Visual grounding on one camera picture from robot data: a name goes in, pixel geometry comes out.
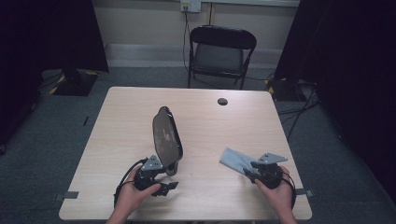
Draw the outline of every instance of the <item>black curtain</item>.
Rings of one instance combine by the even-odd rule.
[[[394,202],[395,31],[395,1],[301,0],[275,74],[318,83],[341,137]]]
[[[65,67],[108,72],[91,0],[1,0],[0,133],[31,101],[42,72]]]

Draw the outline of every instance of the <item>gray carpet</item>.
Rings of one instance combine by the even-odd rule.
[[[263,91],[263,81],[258,79],[272,72],[274,69],[249,69],[244,90]],[[48,71],[43,77],[57,73]],[[224,78],[199,79],[192,82],[193,88],[238,88]],[[97,78],[88,97],[50,95],[51,86],[40,89],[35,111],[0,157],[0,223],[68,223],[59,219],[62,203],[54,198],[68,190],[107,90],[112,86],[186,88],[187,75],[181,67],[110,68],[109,74]],[[303,105],[276,102],[278,111]],[[293,121],[283,124],[286,135]],[[313,217],[305,223],[396,223],[393,203],[359,157],[338,139],[333,121],[320,105],[299,117],[290,148],[304,186],[315,193],[309,198]]]

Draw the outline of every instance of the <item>chair backrest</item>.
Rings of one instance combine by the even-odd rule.
[[[194,28],[190,33],[190,47],[193,43],[233,49],[255,49],[256,37],[249,31],[214,25]]]

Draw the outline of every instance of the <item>white wall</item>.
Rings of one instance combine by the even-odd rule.
[[[106,43],[182,46],[184,13],[175,1],[93,0],[96,18]],[[208,24],[210,4],[188,14],[190,28]],[[212,23],[249,30],[258,49],[283,49],[296,7],[214,4]]]
[[[183,64],[185,14],[180,12],[178,1],[93,0],[93,5],[102,39],[108,45],[106,55],[110,66]],[[210,17],[211,24],[250,31],[258,40],[251,63],[276,67],[296,9],[202,3],[202,12],[189,13],[188,21],[190,30],[209,24]]]

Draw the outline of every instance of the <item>forearm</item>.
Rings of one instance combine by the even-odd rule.
[[[119,211],[115,210],[110,218],[108,219],[108,221],[106,222],[106,224],[123,224],[125,223],[126,219],[128,217],[125,216],[125,214],[120,213]]]
[[[297,224],[297,220],[292,212],[278,214],[281,224]]]

